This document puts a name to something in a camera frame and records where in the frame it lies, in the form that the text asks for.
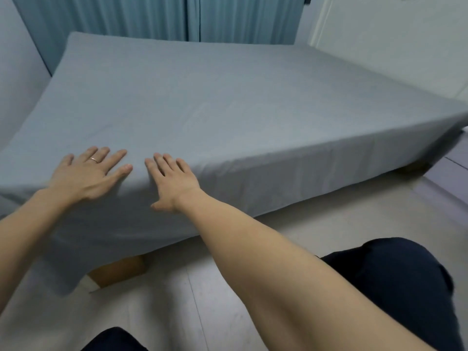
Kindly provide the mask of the wooden bed leg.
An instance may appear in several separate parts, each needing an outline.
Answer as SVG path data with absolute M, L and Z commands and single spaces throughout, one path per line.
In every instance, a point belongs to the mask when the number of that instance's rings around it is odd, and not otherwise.
M 145 260 L 142 255 L 138 255 L 98 267 L 87 273 L 87 276 L 90 277 L 98 288 L 106 288 L 143 275 L 146 271 Z

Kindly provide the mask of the white wardrobe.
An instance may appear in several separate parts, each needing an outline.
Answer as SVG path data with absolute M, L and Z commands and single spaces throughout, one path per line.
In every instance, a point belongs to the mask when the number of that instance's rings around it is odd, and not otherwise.
M 318 0 L 308 45 L 468 104 L 468 0 Z

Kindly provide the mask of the person's left forearm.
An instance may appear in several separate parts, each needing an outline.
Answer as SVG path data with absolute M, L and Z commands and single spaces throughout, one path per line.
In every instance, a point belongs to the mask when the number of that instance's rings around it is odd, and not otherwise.
M 84 189 L 44 188 L 0 220 L 0 301 L 7 302 L 40 247 L 70 209 L 87 197 Z

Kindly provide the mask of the person's right hand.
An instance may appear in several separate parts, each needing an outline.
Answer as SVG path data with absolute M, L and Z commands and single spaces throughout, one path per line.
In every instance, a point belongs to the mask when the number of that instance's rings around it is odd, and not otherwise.
M 176 170 L 176 159 L 171 155 L 162 154 L 167 161 L 171 162 L 172 174 L 161 175 L 156 169 L 154 157 L 144 160 L 148 173 L 153 178 L 158 193 L 158 200 L 165 199 L 172 201 L 172 212 L 183 212 L 188 205 L 188 201 L 193 198 L 203 196 L 202 191 L 196 176 L 178 176 Z

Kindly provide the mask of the dark navy trousers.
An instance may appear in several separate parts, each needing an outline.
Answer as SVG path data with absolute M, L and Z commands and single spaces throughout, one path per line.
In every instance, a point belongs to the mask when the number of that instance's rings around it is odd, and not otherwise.
M 422 245 L 378 238 L 319 259 L 436 351 L 465 351 L 453 279 Z

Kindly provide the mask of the grey floor mat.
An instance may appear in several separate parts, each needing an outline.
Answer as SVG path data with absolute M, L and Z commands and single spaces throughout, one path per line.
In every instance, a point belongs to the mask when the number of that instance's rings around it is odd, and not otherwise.
M 423 183 L 444 199 L 468 211 L 468 126 L 462 129 L 454 147 L 423 178 Z

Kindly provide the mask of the person's right forearm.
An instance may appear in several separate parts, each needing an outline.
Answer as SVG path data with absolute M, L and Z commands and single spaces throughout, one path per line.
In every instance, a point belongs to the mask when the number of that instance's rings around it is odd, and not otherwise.
M 175 200 L 269 351 L 436 351 L 316 255 L 191 189 Z

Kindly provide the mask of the person's left hand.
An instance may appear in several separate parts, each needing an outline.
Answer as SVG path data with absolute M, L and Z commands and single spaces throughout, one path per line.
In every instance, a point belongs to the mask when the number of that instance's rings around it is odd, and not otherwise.
M 100 164 L 91 165 L 89 158 L 97 148 L 100 147 L 92 146 L 79 156 L 74 156 L 73 163 L 68 167 L 58 165 L 44 191 L 69 204 L 98 199 L 110 192 L 122 179 L 117 183 L 106 183 L 106 176 L 123 166 L 119 164 L 127 150 L 110 151 Z

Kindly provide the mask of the grey-blue bed sheet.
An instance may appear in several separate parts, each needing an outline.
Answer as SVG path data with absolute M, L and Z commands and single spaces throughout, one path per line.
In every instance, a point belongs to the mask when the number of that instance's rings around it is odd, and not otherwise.
M 66 295 L 92 270 L 197 235 L 155 213 L 144 159 L 184 159 L 202 189 L 257 217 L 436 153 L 468 105 L 311 47 L 71 33 L 31 114 L 0 151 L 0 218 L 60 159 L 126 149 L 132 173 L 57 226 L 35 272 Z

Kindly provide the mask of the blue curtain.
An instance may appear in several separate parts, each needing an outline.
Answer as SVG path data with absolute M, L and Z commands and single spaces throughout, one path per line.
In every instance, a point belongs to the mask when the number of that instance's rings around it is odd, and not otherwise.
M 13 0 L 54 74 L 72 32 L 199 41 L 200 0 Z
M 305 0 L 188 0 L 189 40 L 294 44 Z

